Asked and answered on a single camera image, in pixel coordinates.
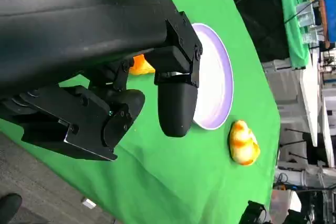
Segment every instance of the screw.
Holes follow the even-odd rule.
[[[86,97],[82,97],[82,98],[80,99],[80,103],[81,103],[84,107],[86,107],[86,106],[89,104],[89,100],[88,100]]]
[[[76,135],[79,131],[79,127],[76,124],[71,125],[70,129],[74,135]]]

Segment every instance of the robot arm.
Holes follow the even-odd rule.
[[[188,132],[202,44],[172,0],[0,0],[0,28],[0,117],[24,128],[23,141],[114,160],[144,104],[126,88],[138,54],[156,70],[162,130]],[[88,89],[58,86],[79,73]]]

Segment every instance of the blue container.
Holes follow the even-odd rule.
[[[327,11],[328,35],[330,42],[336,41],[336,0],[324,0]]]

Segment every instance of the green table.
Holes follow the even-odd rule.
[[[295,7],[304,1],[305,0],[282,0],[284,21],[287,21],[295,15]],[[310,54],[308,45],[302,43],[302,34],[305,32],[304,29],[299,27],[298,19],[296,17],[285,24],[285,29],[292,67],[305,67],[308,64],[308,57]]]
[[[124,223],[238,223],[247,201],[270,202],[280,119],[252,40],[233,0],[173,0],[191,22],[211,26],[223,40],[234,72],[234,100],[216,131],[192,126],[184,138],[166,137],[157,117],[153,75],[131,77],[128,88],[146,95],[142,113],[115,149],[115,162],[76,160],[25,144],[23,130],[0,129],[59,176]],[[63,83],[87,85],[83,77]],[[248,167],[234,163],[230,125],[245,120],[261,155]]]

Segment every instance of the shoe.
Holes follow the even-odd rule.
[[[22,204],[19,194],[8,194],[0,198],[0,224],[8,224]]]

